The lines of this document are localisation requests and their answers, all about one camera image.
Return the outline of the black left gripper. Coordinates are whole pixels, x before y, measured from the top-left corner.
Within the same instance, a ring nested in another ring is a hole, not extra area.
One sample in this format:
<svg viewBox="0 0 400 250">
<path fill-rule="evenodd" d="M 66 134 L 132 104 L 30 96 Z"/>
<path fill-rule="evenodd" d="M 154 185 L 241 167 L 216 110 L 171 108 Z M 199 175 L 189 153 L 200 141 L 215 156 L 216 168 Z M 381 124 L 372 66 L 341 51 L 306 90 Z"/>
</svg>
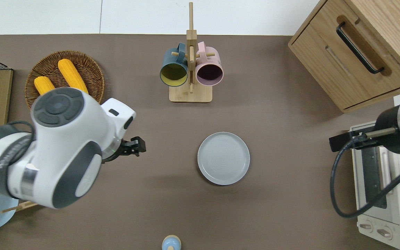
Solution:
<svg viewBox="0 0 400 250">
<path fill-rule="evenodd" d="M 139 156 L 141 152 L 146 152 L 146 143 L 139 136 L 133 137 L 130 141 L 124 139 L 114 140 L 107 149 L 102 152 L 102 164 L 110 162 L 119 156 Z"/>
</svg>

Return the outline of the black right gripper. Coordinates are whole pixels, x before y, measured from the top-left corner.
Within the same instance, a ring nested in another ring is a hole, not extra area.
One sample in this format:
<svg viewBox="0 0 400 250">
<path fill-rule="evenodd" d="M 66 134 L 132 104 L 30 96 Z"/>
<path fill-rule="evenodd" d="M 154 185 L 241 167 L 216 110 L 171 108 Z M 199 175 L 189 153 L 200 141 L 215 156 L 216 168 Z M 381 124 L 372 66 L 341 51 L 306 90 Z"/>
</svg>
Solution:
<svg viewBox="0 0 400 250">
<path fill-rule="evenodd" d="M 366 138 L 365 133 L 371 130 L 354 130 L 347 131 L 340 135 L 336 135 L 329 138 L 329 146 L 332 152 L 339 152 L 345 144 L 347 144 L 351 139 L 361 136 L 360 141 L 355 142 L 349 149 L 365 149 L 378 146 L 378 141 L 376 139 Z"/>
</svg>

